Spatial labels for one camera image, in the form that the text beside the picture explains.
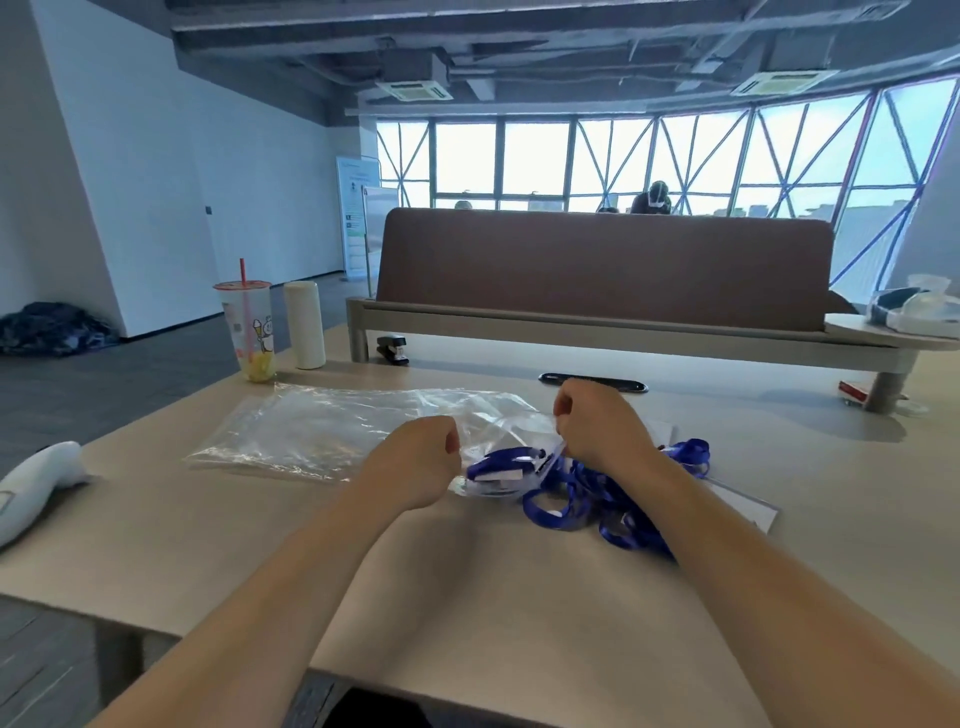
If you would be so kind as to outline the white cylindrical bottle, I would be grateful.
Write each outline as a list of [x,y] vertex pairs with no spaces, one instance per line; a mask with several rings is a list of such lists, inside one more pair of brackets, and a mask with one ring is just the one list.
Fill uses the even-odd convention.
[[323,368],[327,363],[327,354],[317,283],[308,280],[286,282],[283,295],[296,368]]

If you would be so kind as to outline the person's left forearm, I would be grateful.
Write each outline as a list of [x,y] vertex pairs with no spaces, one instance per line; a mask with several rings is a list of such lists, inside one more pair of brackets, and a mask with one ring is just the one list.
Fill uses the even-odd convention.
[[371,548],[458,474],[359,478],[87,728],[279,728]]

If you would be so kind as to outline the white paper card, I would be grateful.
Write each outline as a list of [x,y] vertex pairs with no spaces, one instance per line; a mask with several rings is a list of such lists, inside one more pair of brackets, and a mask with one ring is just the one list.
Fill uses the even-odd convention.
[[721,501],[764,534],[770,533],[781,509],[767,501],[731,488],[713,477],[711,475],[712,450],[706,440],[699,438],[681,440],[678,427],[665,421],[644,419],[643,423],[657,450],[678,463],[692,477],[702,480]]

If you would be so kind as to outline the person's left hand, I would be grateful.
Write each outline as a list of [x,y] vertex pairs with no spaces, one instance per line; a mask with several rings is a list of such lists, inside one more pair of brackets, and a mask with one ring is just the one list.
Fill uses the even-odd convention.
[[415,418],[392,431],[366,457],[356,489],[366,502],[387,508],[394,516],[435,504],[450,489],[441,463],[441,420]]

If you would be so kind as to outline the person's right forearm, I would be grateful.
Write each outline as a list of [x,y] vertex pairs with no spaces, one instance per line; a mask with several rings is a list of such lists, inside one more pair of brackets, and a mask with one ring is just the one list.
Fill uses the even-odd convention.
[[659,530],[774,728],[960,728],[960,678],[665,455],[597,468]]

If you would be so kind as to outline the blue white tissue box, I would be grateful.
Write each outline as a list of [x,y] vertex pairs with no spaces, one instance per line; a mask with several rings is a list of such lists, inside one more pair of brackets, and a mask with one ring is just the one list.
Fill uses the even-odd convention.
[[939,275],[911,274],[906,286],[875,293],[865,316],[898,334],[960,341],[960,297],[950,295],[951,284]]

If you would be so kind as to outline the white handheld device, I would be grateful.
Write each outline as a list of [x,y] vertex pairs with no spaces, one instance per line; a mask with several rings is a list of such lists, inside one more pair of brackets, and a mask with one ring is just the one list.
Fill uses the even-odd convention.
[[76,441],[46,446],[17,465],[0,479],[0,550],[33,526],[54,493],[89,480]]

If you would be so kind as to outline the white roll-up banner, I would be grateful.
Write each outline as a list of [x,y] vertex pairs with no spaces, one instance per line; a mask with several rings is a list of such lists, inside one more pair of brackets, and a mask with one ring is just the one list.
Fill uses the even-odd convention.
[[342,270],[348,281],[366,278],[364,188],[378,188],[380,165],[367,156],[336,157],[342,238]]

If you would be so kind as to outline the ceiling air conditioner unit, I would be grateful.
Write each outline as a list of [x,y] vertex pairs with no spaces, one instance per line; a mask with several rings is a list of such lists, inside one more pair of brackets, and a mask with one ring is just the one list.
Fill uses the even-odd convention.
[[380,56],[381,69],[376,86],[401,103],[443,103],[453,101],[450,67],[427,50],[393,48]]
[[784,31],[766,40],[744,63],[745,77],[731,96],[790,96],[832,79],[836,31]]

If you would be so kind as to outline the person's right hand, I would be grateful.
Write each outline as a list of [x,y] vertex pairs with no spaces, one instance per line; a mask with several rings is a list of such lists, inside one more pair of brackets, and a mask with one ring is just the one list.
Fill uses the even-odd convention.
[[670,465],[652,442],[636,410],[618,391],[582,381],[581,457],[592,470],[625,486],[650,480]]

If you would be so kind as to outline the plastic drink cup red straw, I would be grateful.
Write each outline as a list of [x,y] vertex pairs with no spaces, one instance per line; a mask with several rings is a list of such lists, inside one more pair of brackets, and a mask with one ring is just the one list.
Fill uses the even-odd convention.
[[277,374],[272,285],[248,276],[239,259],[240,277],[214,285],[241,373],[250,383],[270,383]]

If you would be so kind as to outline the grey desk shelf frame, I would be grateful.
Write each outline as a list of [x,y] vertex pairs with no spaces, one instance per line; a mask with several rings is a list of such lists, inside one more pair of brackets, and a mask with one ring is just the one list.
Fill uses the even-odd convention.
[[874,373],[867,411],[889,415],[918,356],[960,351],[960,341],[889,331],[856,314],[830,313],[814,332],[381,301],[345,302],[353,362],[368,362],[369,332],[564,346],[684,358],[750,361]]

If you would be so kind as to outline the large clear plastic bag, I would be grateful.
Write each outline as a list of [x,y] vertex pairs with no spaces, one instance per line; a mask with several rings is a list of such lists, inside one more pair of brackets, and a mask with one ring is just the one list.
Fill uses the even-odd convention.
[[276,384],[244,399],[185,457],[193,467],[346,482],[389,434],[431,416],[538,411],[516,394],[465,389],[344,390]]

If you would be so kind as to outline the brown desk divider panel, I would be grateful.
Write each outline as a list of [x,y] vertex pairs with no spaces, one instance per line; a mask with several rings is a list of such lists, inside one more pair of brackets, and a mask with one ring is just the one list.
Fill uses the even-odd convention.
[[808,219],[397,208],[376,299],[815,333],[833,251]]

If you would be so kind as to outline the small clear packet with lanyard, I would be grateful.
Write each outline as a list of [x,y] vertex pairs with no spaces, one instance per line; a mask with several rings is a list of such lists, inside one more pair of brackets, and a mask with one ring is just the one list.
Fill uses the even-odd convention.
[[554,418],[545,413],[469,413],[454,420],[462,459],[461,473],[449,484],[455,495],[518,499],[540,488],[562,460],[565,444]]

